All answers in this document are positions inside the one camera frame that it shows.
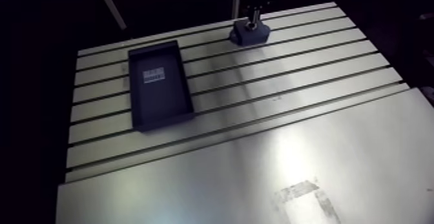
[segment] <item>white label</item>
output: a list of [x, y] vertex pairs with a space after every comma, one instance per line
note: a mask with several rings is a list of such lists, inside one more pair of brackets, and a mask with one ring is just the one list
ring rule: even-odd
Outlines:
[[155, 81], [164, 80], [165, 78], [163, 67], [143, 71], [143, 83], [153, 83]]

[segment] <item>aluminum work surface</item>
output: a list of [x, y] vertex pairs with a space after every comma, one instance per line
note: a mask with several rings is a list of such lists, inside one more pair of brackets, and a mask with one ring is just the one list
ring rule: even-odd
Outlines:
[[[264, 14], [264, 44], [224, 21], [79, 52], [66, 182], [209, 147], [409, 89], [335, 3]], [[195, 119], [135, 132], [128, 51], [177, 40]]]
[[418, 89], [398, 92], [66, 183], [57, 224], [432, 223], [433, 125]]

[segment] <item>slotted metal table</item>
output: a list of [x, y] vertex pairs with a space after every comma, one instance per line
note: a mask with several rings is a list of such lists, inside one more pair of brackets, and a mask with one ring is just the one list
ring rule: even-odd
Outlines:
[[[78, 54], [57, 223], [423, 223], [434, 111], [335, 3]], [[197, 116], [131, 126], [127, 52], [177, 40]]]

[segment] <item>groove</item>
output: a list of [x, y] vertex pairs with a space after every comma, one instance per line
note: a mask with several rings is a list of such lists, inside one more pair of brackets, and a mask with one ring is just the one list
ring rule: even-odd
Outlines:
[[[336, 8], [336, 7], [337, 7], [337, 5], [335, 5], [335, 6], [329, 6], [329, 7], [326, 7], [326, 8], [317, 8], [317, 9], [313, 9], [313, 10], [309, 10], [309, 11], [296, 12], [296, 13], [289, 14], [289, 15], [279, 15], [279, 16], [276, 16], [276, 17], [268, 17], [268, 18], [262, 19], [262, 21], [266, 21], [266, 20], [270, 20], [270, 19], [276, 19], [276, 18], [281, 18], [281, 17], [290, 17], [290, 16], [298, 15], [298, 14], [306, 14], [306, 13], [309, 13], [309, 12], [317, 12], [317, 11], [327, 10], [327, 9]], [[217, 27], [214, 27], [214, 28], [208, 28], [208, 29], [204, 29], [204, 30], [198, 30], [198, 31], [195, 31], [195, 32], [178, 34], [176, 36], [162, 37], [162, 38], [159, 38], [159, 39], [154, 39], [154, 40], [150, 40], [150, 41], [146, 41], [146, 42], [139, 42], [139, 43], [132, 44], [132, 45], [119, 46], [117, 48], [110, 48], [110, 49], [106, 49], [106, 50], [100, 50], [98, 52], [91, 52], [89, 54], [78, 56], [78, 58], [92, 56], [92, 55], [95, 55], [95, 54], [102, 54], [102, 53], [105, 53], [105, 52], [110, 52], [110, 51], [113, 51], [113, 50], [119, 50], [119, 49], [122, 49], [122, 48], [130, 48], [130, 47], [133, 47], [133, 46], [136, 46], [136, 45], [145, 45], [147, 43], [158, 42], [158, 41], [162, 41], [162, 40], [166, 40], [166, 39], [172, 39], [172, 38], [181, 37], [181, 36], [188, 36], [188, 35], [191, 35], [191, 34], [198, 34], [198, 33], [213, 31], [213, 30], [217, 30], [217, 29], [221, 29], [221, 28], [228, 28], [228, 27], [231, 27], [231, 26], [232, 26], [232, 24], [230, 24], [230, 25], [224, 25], [224, 26], [217, 26]]]
[[[119, 159], [122, 159], [122, 158], [128, 158], [128, 157], [136, 156], [136, 155], [139, 155], [139, 154], [145, 154], [147, 152], [152, 152], [152, 151], [155, 151], [155, 150], [160, 150], [160, 149], [163, 149], [163, 148], [171, 147], [171, 146], [178, 145], [180, 143], [185, 143], [185, 142], [188, 142], [188, 141], [192, 141], [192, 140], [195, 140], [195, 139], [200, 139], [200, 138], [211, 136], [211, 135], [214, 135], [214, 134], [219, 134], [219, 133], [224, 133], [226, 131], [235, 130], [237, 128], [242, 128], [242, 127], [246, 127], [246, 126], [249, 126], [249, 125], [254, 125], [254, 124], [257, 124], [257, 123], [269, 121], [271, 119], [282, 117], [282, 116], [287, 115], [287, 114], [294, 114], [294, 113], [297, 113], [297, 112], [301, 112], [303, 110], [309, 110], [310, 108], [319, 107], [319, 106], [322, 106], [322, 105], [326, 105], [326, 104], [333, 103], [333, 102], [336, 102], [336, 101], [341, 101], [343, 99], [347, 99], [347, 98], [350, 98], [350, 97], [355, 97], [355, 96], [358, 96], [358, 95], [361, 95], [361, 94], [365, 94], [365, 93], [368, 93], [368, 92], [373, 92], [373, 91], [376, 91], [376, 90], [380, 90], [380, 89], [383, 89], [383, 88], [391, 87], [391, 86], [394, 86], [394, 85], [399, 85], [399, 84], [402, 84], [402, 83], [403, 83], [402, 81], [388, 83], [386, 85], [382, 85], [382, 86], [379, 86], [379, 87], [371, 88], [371, 89], [368, 89], [368, 90], [363, 90], [361, 92], [357, 92], [357, 93], [346, 95], [346, 96], [342, 96], [342, 97], [337, 97], [337, 98], [334, 98], [334, 99], [330, 99], [330, 100], [327, 100], [327, 101], [315, 103], [315, 104], [312, 104], [312, 105], [307, 105], [305, 107], [297, 108], [296, 110], [290, 110], [290, 111], [287, 111], [287, 112], [282, 112], [282, 113], [279, 113], [279, 114], [276, 114], [276, 115], [273, 115], [273, 116], [268, 116], [268, 117], [265, 117], [265, 118], [262, 118], [262, 119], [258, 119], [256, 121], [250, 121], [250, 122], [247, 122], [247, 123], [244, 123], [244, 124], [241, 124], [241, 125], [236, 125], [236, 126], [233, 126], [233, 127], [228, 127], [228, 128], [225, 128], [225, 129], [214, 131], [214, 132], [209, 132], [209, 133], [206, 133], [206, 134], [202, 134], [200, 136], [194, 136], [194, 137], [190, 137], [190, 138], [186, 138], [186, 139], [182, 139], [182, 140], [178, 140], [178, 141], [172, 141], [170, 143], [166, 143], [166, 144], [163, 144], [163, 145], [159, 145], [159, 146], [155, 146], [155, 147], [149, 147], [149, 148], [145, 148], [145, 149], [141, 149], [141, 150], [137, 150], [137, 151], [133, 151], [133, 152], [128, 152], [128, 153], [121, 154], [121, 155], [118, 155], [118, 156], [113, 156], [113, 157], [109, 157], [109, 158], [93, 161], [91, 163], [84, 163], [82, 165], [78, 165], [78, 166], [75, 166], [75, 167], [72, 167], [72, 168], [67, 168], [66, 169], [66, 173], [77, 171], [77, 170], [81, 170], [81, 169], [88, 168], [88, 167], [95, 167], [95, 166], [107, 163], [109, 161], [116, 161], [116, 160], [119, 160]], [[389, 96], [392, 96], [392, 95], [395, 95], [395, 94], [399, 94], [399, 93], [404, 92], [404, 91], [406, 91], [406, 90], [402, 90], [402, 91], [399, 91], [399, 92], [394, 92], [394, 93], [391, 93], [391, 94], [388, 94], [388, 95], [385, 95], [385, 96], [381, 96], [381, 97], [377, 97], [375, 99], [370, 99], [370, 100], [367, 100], [367, 101], [356, 103], [354, 105], [349, 105], [349, 106], [346, 106], [346, 107], [338, 108], [338, 109], [331, 110], [331, 111], [328, 111], [328, 112], [324, 112], [322, 114], [318, 114], [318, 115], [315, 115], [315, 116], [306, 117], [306, 118], [303, 118], [303, 119], [292, 121], [290, 123], [286, 123], [286, 124], [278, 125], [278, 126], [275, 126], [275, 127], [267, 128], [265, 130], [259, 130], [257, 132], [251, 133], [251, 134], [246, 134], [246, 135], [242, 135], [242, 136], [239, 136], [239, 137], [225, 139], [224, 141], [219, 141], [217, 143], [212, 143], [212, 144], [209, 144], [209, 145], [205, 145], [205, 146], [201, 146], [201, 147], [198, 147], [198, 148], [194, 148], [194, 149], [190, 149], [190, 150], [185, 150], [185, 151], [177, 152], [177, 153], [174, 153], [174, 154], [169, 154], [169, 155], [166, 155], [166, 156], [163, 156], [163, 157], [160, 157], [160, 158], [155, 158], [155, 159], [151, 159], [151, 160], [148, 160], [148, 161], [143, 161], [141, 163], [129, 165], [129, 166], [126, 166], [126, 167], [121, 167], [121, 168], [116, 169], [116, 170], [111, 170], [111, 171], [107, 171], [107, 172], [104, 172], [104, 173], [95, 174], [95, 175], [92, 175], [92, 176], [89, 176], [89, 177], [75, 179], [73, 181], [68, 181], [67, 183], [73, 183], [73, 182], [76, 182], [76, 181], [81, 181], [83, 179], [88, 179], [88, 178], [93, 178], [93, 177], [104, 175], [104, 174], [109, 174], [111, 172], [120, 171], [120, 170], [123, 170], [123, 169], [126, 169], [126, 168], [142, 165], [144, 163], [150, 163], [150, 162], [158, 161], [158, 160], [165, 159], [165, 158], [171, 158], [173, 156], [178, 156], [178, 155], [181, 155], [181, 154], [185, 154], [185, 153], [188, 153], [188, 152], [193, 152], [193, 151], [200, 150], [200, 149], [203, 149], [203, 148], [212, 147], [212, 146], [215, 146], [215, 145], [226, 143], [228, 141], [234, 141], [236, 139], [240, 139], [240, 138], [243, 138], [243, 137], [252, 136], [252, 135], [255, 135], [255, 134], [259, 134], [259, 133], [266, 132], [266, 131], [269, 131], [269, 130], [274, 130], [276, 128], [284, 127], [284, 126], [287, 126], [287, 125], [292, 125], [292, 124], [295, 124], [295, 123], [298, 123], [298, 122], [301, 122], [301, 121], [305, 121], [305, 120], [308, 120], [308, 119], [312, 119], [312, 118], [315, 118], [315, 117], [320, 117], [320, 116], [323, 116], [323, 115], [326, 115], [326, 114], [331, 114], [333, 112], [337, 112], [337, 111], [340, 111], [340, 110], [343, 110], [343, 109], [359, 106], [359, 105], [364, 104], [364, 103], [376, 101], [376, 100], [379, 100], [379, 99], [382, 99], [382, 98], [385, 98], [385, 97], [389, 97]]]
[[[286, 72], [280, 72], [280, 73], [272, 74], [272, 75], [269, 75], [269, 76], [263, 76], [263, 77], [258, 77], [258, 78], [251, 79], [251, 80], [242, 81], [242, 82], [239, 82], [239, 83], [233, 83], [233, 84], [230, 84], [230, 85], [225, 85], [225, 86], [216, 87], [216, 88], [212, 88], [212, 89], [208, 89], [208, 90], [203, 90], [203, 91], [200, 91], [200, 92], [194, 92], [194, 93], [191, 93], [190, 96], [191, 97], [195, 97], [195, 96], [202, 95], [202, 94], [207, 94], [207, 93], [210, 93], [210, 92], [224, 90], [224, 89], [228, 89], [228, 88], [231, 88], [231, 87], [238, 87], [238, 86], [246, 85], [246, 84], [249, 84], [249, 83], [254, 83], [254, 82], [257, 82], [257, 81], [263, 81], [263, 80], [266, 80], [266, 79], [271, 79], [273, 77], [284, 76], [286, 74], [292, 74], [292, 73], [296, 73], [296, 72], [301, 72], [303, 70], [310, 70], [310, 69], [314, 69], [314, 68], [319, 68], [321, 66], [332, 65], [332, 64], [343, 62], [343, 61], [347, 61], [347, 60], [350, 60], [350, 59], [356, 59], [356, 58], [359, 58], [359, 57], [370, 56], [370, 55], [378, 54], [378, 53], [379, 53], [378, 51], [367, 52], [367, 53], [363, 53], [363, 54], [359, 54], [359, 55], [355, 55], [355, 56], [349, 56], [349, 57], [345, 57], [345, 58], [341, 58], [341, 59], [327, 61], [325, 63], [320, 63], [320, 64], [317, 64], [317, 65], [311, 65], [311, 66], [307, 66], [307, 67], [303, 67], [303, 68], [297, 68], [297, 69], [289, 70], [289, 71], [286, 71]], [[94, 117], [89, 117], [89, 118], [86, 118], [86, 119], [80, 119], [79, 121], [71, 122], [70, 125], [77, 125], [79, 123], [84, 123], [84, 122], [92, 121], [92, 120], [95, 120], [95, 119], [101, 119], [101, 118], [108, 117], [108, 116], [114, 116], [116, 114], [122, 114], [122, 113], [129, 112], [129, 111], [131, 111], [130, 108], [129, 109], [125, 109], [125, 110], [120, 110], [120, 111], [117, 111], [117, 112], [111, 112], [111, 113], [102, 114], [100, 116], [94, 116]]]
[[[359, 75], [362, 75], [362, 74], [368, 74], [370, 72], [374, 72], [374, 71], [378, 71], [378, 70], [383, 70], [385, 68], [390, 68], [390, 67], [391, 67], [391, 65], [380, 66], [380, 67], [377, 67], [377, 68], [365, 70], [363, 72], [356, 72], [356, 73], [353, 73], [353, 74], [348, 74], [348, 75], [345, 75], [345, 76], [336, 77], [336, 78], [328, 79], [328, 80], [317, 82], [317, 83], [311, 83], [309, 85], [305, 85], [305, 86], [301, 86], [301, 87], [297, 87], [297, 88], [292, 88], [292, 89], [289, 89], [289, 90], [284, 90], [284, 91], [277, 92], [277, 93], [274, 93], [274, 94], [267, 94], [265, 96], [256, 97], [256, 98], [253, 98], [253, 99], [247, 99], [247, 100], [244, 100], [242, 102], [232, 103], [230, 105], [224, 105], [224, 106], [220, 106], [220, 107], [217, 107], [217, 108], [212, 108], [212, 109], [209, 109], [209, 110], [204, 110], [204, 111], [201, 111], [201, 112], [196, 112], [196, 116], [201, 116], [201, 115], [204, 115], [204, 114], [209, 114], [209, 113], [212, 113], [212, 112], [217, 112], [217, 111], [225, 110], [225, 109], [228, 109], [228, 108], [237, 107], [237, 106], [240, 106], [240, 105], [245, 105], [245, 104], [248, 104], [248, 103], [254, 103], [256, 101], [261, 101], [263, 99], [267, 99], [267, 98], [270, 98], [270, 97], [276, 97], [276, 96], [280, 96], [280, 95], [283, 95], [283, 94], [288, 94], [288, 93], [291, 93], [291, 92], [296, 92], [296, 91], [304, 90], [304, 89], [307, 89], [307, 88], [312, 88], [312, 87], [316, 87], [316, 86], [319, 86], [319, 85], [324, 85], [324, 84], [327, 84], [327, 83], [332, 83], [332, 82], [335, 82], [335, 81], [341, 81], [343, 79], [347, 79], [347, 78], [354, 77], [354, 76], [359, 76]], [[77, 141], [77, 142], [74, 142], [74, 143], [70, 143], [68, 145], [69, 145], [69, 147], [73, 147], [73, 146], [76, 146], [76, 145], [83, 145], [83, 144], [86, 144], [86, 143], [91, 143], [92, 141], [97, 141], [97, 140], [101, 140], [101, 139], [107, 139], [107, 138], [110, 138], [110, 137], [114, 137], [114, 136], [119, 136], [119, 135], [122, 135], [122, 134], [130, 133], [132, 131], [134, 131], [134, 129], [130, 128], [128, 130], [122, 130], [122, 131], [119, 131], [119, 132], [114, 132], [114, 133], [106, 134], [106, 135], [103, 135], [103, 136], [92, 137], [92, 138], [89, 138], [89, 139], [86, 139], [86, 140]]]
[[[342, 18], [345, 18], [345, 17], [347, 17], [347, 16], [343, 15], [343, 16], [339, 16], [339, 17], [332, 17], [332, 18], [318, 20], [318, 21], [312, 21], [312, 22], [307, 22], [307, 23], [300, 23], [298, 25], [291, 25], [291, 26], [285, 26], [285, 27], [281, 27], [281, 28], [275, 28], [275, 29], [272, 29], [271, 32], [279, 31], [279, 30], [285, 30], [285, 29], [288, 29], [288, 28], [294, 28], [294, 27], [298, 27], [298, 26], [311, 25], [311, 24], [314, 24], [314, 23], [321, 23], [321, 22], [324, 22], [324, 21], [331, 21], [331, 20], [335, 20], [335, 19], [342, 19]], [[184, 46], [184, 47], [180, 47], [180, 50], [183, 50], [183, 49], [186, 49], [186, 48], [192, 48], [192, 47], [196, 47], [196, 46], [201, 46], [201, 45], [208, 45], [208, 44], [212, 44], [212, 43], [218, 43], [218, 42], [222, 42], [222, 41], [226, 41], [226, 40], [228, 40], [228, 39], [219, 39], [219, 40], [208, 41], [208, 42], [204, 42], [204, 43], [198, 43], [198, 44], [191, 45], [191, 46]], [[230, 54], [230, 53], [233, 53], [233, 52], [244, 51], [244, 50], [248, 50], [248, 49], [252, 49], [252, 48], [265, 47], [265, 46], [268, 46], [268, 45], [275, 45], [277, 43], [280, 43], [280, 42], [260, 44], [260, 45], [254, 45], [254, 46], [248, 46], [248, 47], [245, 47], [245, 48], [241, 48], [239, 50], [231, 50], [229, 52], [222, 52], [221, 54], [215, 54], [215, 55], [212, 55], [212, 56], [209, 56], [209, 57], [220, 56], [220, 55], [223, 55], [223, 54]], [[205, 57], [200, 57], [200, 58], [196, 58], [196, 59], [186, 60], [186, 61], [183, 61], [183, 63], [190, 63], [190, 62], [193, 62], [193, 61], [197, 61], [197, 60], [200, 60], [200, 59], [206, 59], [206, 58], [209, 58], [209, 57], [205, 56]], [[114, 65], [114, 64], [118, 64], [118, 63], [122, 63], [122, 62], [127, 62], [127, 61], [128, 61], [128, 59], [121, 59], [121, 60], [105, 63], [103, 65], [95, 65], [95, 66], [90, 66], [90, 67], [86, 67], [86, 68], [82, 68], [82, 69], [77, 69], [76, 72], [82, 72], [82, 71], [85, 71], [85, 70], [100, 68], [100, 67], [104, 67], [104, 66], [108, 66], [108, 65]]]

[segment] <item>black plastic tray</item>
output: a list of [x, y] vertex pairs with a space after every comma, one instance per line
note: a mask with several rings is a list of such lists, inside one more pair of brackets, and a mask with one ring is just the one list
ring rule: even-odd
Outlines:
[[141, 132], [194, 117], [176, 41], [129, 51], [132, 126]]

